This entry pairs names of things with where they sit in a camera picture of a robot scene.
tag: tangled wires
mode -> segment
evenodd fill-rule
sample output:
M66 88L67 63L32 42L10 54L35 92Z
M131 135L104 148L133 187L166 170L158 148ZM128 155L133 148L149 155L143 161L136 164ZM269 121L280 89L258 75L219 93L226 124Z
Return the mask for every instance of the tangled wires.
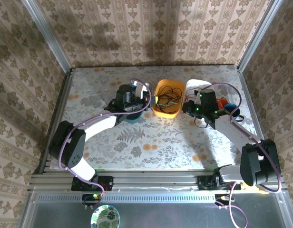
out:
M160 93L157 95L158 100L156 102L156 108L159 109L162 113L173 114L176 111L169 112L165 109L180 104L182 102L182 92L180 88L172 88L170 86L164 86Z

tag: floral tablecloth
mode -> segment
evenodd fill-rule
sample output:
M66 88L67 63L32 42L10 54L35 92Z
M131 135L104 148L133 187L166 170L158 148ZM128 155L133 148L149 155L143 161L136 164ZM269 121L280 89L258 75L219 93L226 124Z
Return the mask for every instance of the floral tablecloth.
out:
M119 85L138 78L151 84L175 79L185 85L190 79L210 83L227 82L242 95L243 126L255 133L238 72L234 66L151 66L77 68L68 96L63 120L78 124L103 111L115 98ZM214 86L216 97L224 96L237 104L237 93L224 85ZM95 169L146 168L215 168L240 161L240 152L221 133L210 126L195 126L193 117L180 112L175 119L155 116L151 109L136 124L123 122L107 129L86 142L84 158ZM56 169L54 159L51 168Z

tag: red object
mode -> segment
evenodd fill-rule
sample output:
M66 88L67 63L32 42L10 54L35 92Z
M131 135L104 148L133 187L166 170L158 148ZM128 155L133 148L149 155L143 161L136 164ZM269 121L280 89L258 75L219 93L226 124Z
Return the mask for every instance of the red object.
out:
M221 99L216 99L216 102L218 103L218 108L222 109L226 104L229 102L226 100L226 98L222 97Z

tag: beige wallpaper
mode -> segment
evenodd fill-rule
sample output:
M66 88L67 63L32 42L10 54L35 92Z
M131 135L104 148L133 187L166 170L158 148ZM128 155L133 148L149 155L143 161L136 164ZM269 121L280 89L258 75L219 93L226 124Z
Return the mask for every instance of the beige wallpaper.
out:
M73 67L235 64L268 0L37 0Z
M293 1L284 0L244 70L263 133L277 145L293 200Z
M0 228L16 227L63 76L21 1L0 0Z

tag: orange plastic basket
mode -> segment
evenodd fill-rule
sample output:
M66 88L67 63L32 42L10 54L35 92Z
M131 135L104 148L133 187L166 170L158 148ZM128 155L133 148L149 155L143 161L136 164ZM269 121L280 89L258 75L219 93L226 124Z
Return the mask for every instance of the orange plastic basket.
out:
M172 106L169 106L167 108L165 108L165 112L167 113L163 113L160 111L159 108L157 108L157 106L153 106L152 107L152 110L154 112L155 115L157 116L161 116L161 117L165 117L165 118L169 118L169 119L173 119L180 111L181 107L182 107L182 100L183 100L183 96L184 96L184 92L185 92L185 85L182 84L181 82L179 81L176 81L176 80L170 80L170 79L163 79L163 80L160 80L157 84L157 87L156 87L156 91L155 91L155 94L154 96L158 96L160 94L164 94L166 91L170 90L171 88L169 87L166 87L165 86L169 86L171 87L172 89L175 89L175 88L179 88L180 91L181 91L181 94L180 94L180 91L179 90L175 90L175 92L181 96L181 98L179 99L179 104L176 104L176 105L172 105Z

